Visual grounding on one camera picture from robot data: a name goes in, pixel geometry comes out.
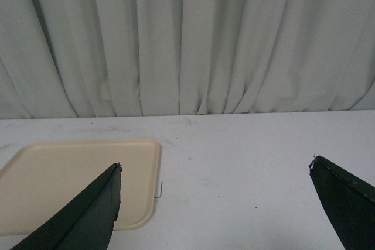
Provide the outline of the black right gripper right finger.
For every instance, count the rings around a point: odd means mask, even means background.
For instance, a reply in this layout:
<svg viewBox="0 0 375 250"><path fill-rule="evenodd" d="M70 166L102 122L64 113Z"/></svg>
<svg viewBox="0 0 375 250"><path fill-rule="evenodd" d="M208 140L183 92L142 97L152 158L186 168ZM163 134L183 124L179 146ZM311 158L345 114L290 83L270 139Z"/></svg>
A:
<svg viewBox="0 0 375 250"><path fill-rule="evenodd" d="M374 186L322 156L309 175L344 249L374 249Z"/></svg>

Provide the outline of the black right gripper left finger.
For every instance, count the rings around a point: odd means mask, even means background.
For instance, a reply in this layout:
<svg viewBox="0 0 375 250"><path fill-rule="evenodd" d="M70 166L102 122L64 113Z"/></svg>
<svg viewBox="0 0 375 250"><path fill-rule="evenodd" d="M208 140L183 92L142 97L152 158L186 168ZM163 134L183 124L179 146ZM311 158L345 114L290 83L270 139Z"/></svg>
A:
<svg viewBox="0 0 375 250"><path fill-rule="evenodd" d="M107 249L121 204L121 172L114 163L13 249Z"/></svg>

